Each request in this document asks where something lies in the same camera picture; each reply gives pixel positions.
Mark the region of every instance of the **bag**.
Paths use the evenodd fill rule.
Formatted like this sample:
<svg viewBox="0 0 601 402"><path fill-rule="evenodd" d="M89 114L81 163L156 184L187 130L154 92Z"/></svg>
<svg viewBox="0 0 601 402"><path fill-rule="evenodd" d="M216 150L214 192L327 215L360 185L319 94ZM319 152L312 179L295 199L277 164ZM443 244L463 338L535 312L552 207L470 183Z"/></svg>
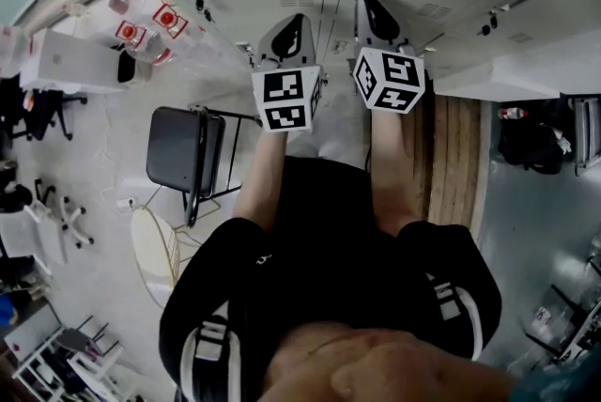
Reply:
<svg viewBox="0 0 601 402"><path fill-rule="evenodd" d="M553 129L528 118L503 120L499 152L511 165L545 175L562 171L563 152Z"/></svg>

